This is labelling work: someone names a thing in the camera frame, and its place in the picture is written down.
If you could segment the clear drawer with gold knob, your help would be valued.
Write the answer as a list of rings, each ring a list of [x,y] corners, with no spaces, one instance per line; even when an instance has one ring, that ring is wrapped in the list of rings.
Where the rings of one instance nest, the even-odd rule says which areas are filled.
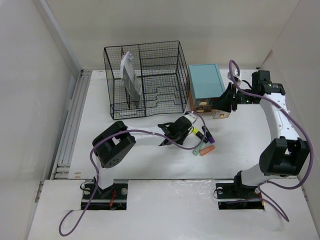
[[[225,119],[228,118],[232,112],[232,106],[229,103],[214,103],[211,107],[211,113],[213,119]]]

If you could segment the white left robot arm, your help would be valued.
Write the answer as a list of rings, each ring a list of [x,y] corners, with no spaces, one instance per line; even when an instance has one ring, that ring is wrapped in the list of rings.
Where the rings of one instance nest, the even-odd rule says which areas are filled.
[[[121,120],[113,123],[92,142],[92,155],[96,157],[94,168],[97,171],[94,192],[101,199],[111,195],[115,184],[109,169],[118,165],[134,145],[147,148],[175,143],[182,146],[197,118],[193,113],[186,113],[175,122],[141,128],[129,127]]]

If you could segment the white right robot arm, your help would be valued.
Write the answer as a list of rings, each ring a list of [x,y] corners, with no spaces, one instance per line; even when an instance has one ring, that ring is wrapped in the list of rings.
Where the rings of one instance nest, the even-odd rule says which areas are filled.
[[[273,83],[268,70],[258,70],[251,77],[251,88],[239,90],[238,71],[229,71],[231,82],[213,104],[215,109],[226,113],[236,111],[239,104],[258,104],[268,123],[271,141],[261,153],[259,162],[239,171],[233,179],[231,190],[237,197],[243,197],[268,180],[297,176],[310,154],[310,145],[299,136],[289,117],[283,85]]]

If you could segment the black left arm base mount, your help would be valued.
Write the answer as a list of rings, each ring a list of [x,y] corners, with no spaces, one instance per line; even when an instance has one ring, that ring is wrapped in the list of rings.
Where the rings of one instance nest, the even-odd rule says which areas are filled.
[[[80,208],[84,210],[90,197],[95,189],[95,182],[85,181],[80,185],[82,190],[82,199]],[[128,197],[128,181],[117,180],[114,184],[105,190],[98,190],[95,192],[87,210],[92,211],[124,211],[127,209]]]

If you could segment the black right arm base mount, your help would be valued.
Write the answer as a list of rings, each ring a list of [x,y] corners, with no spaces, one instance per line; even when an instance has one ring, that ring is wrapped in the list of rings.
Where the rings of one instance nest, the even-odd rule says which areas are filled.
[[[219,210],[264,210],[262,195],[256,187],[236,187],[233,182],[215,184],[215,197],[218,199]]]

